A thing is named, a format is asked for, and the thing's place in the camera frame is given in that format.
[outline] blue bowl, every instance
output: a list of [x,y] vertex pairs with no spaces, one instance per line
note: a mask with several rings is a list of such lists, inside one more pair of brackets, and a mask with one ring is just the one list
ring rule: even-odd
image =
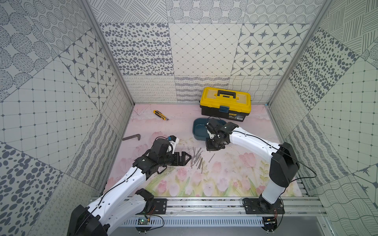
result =
[[[206,138],[210,138],[206,124],[209,118],[198,118],[193,122],[193,135],[196,140],[206,141]],[[218,123],[225,125],[227,122],[217,119]]]

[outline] robotic arm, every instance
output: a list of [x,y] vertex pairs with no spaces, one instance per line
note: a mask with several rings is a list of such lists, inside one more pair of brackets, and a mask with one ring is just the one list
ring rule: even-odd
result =
[[299,169],[293,147],[286,142],[281,145],[261,139],[232,122],[221,125],[214,118],[209,120],[206,128],[210,136],[206,140],[208,151],[224,149],[226,144],[234,143],[270,163],[270,181],[259,197],[259,209],[269,212]]
[[124,201],[152,174],[161,174],[171,166],[185,166],[192,158],[186,152],[175,152],[179,139],[169,136],[156,139],[152,148],[138,157],[129,171],[106,193],[87,207],[76,207],[70,219],[67,236],[110,235],[129,217],[152,210],[153,195],[145,189],[136,191],[128,201]]

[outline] table surface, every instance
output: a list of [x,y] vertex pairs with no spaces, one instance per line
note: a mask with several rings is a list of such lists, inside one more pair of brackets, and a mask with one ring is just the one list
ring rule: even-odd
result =
[[[169,120],[160,119],[153,110],[160,111]],[[201,117],[206,116],[201,115],[199,105],[135,105],[124,136],[140,134],[141,139],[122,141],[105,191],[129,170],[136,158],[151,148],[156,137],[174,135],[180,139],[175,151],[186,151],[197,162],[168,167],[162,174],[152,175],[140,188],[159,197],[259,196],[269,181],[269,163],[232,143],[220,151],[206,151],[205,141],[194,139],[192,133],[193,121]],[[279,143],[264,105],[252,105],[244,122],[232,122],[254,135]],[[302,194],[294,181],[282,196]]]

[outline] toolbox lid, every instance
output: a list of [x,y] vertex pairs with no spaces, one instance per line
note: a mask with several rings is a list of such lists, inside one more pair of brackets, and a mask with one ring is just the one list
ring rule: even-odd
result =
[[230,111],[249,114],[251,112],[251,95],[244,92],[206,87],[203,90],[200,105],[214,108],[227,106]]

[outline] star pattern tile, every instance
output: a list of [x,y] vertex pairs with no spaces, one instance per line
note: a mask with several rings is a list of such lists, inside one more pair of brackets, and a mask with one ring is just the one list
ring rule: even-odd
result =
[[309,24],[243,24],[231,75],[282,76]]

